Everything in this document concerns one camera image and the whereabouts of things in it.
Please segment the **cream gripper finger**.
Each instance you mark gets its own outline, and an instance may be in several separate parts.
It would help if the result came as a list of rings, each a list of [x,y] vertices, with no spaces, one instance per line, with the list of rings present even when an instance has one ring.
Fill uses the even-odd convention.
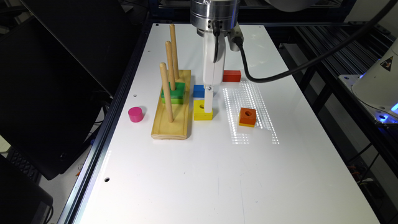
[[[205,85],[204,111],[206,113],[211,113],[212,112],[213,93],[214,93],[213,86],[212,85]]]

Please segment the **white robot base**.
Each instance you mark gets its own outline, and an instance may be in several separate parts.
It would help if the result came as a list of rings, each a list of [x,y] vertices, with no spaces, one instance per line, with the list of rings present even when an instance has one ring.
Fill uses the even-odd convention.
[[[340,75],[375,124],[397,126],[397,42],[361,75]]]

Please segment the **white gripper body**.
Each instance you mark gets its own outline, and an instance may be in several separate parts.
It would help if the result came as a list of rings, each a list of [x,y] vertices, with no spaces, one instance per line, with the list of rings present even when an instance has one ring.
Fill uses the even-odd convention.
[[[212,32],[205,32],[203,37],[203,83],[205,85],[219,85],[223,80],[225,62],[225,39],[218,37],[218,50],[216,50],[216,37]]]

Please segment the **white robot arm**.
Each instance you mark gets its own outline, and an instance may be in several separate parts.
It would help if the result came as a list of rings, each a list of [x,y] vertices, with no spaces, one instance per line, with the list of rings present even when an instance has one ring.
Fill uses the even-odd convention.
[[[190,22],[203,37],[204,112],[211,113],[215,86],[223,81],[226,48],[238,51],[240,0],[192,0]]]

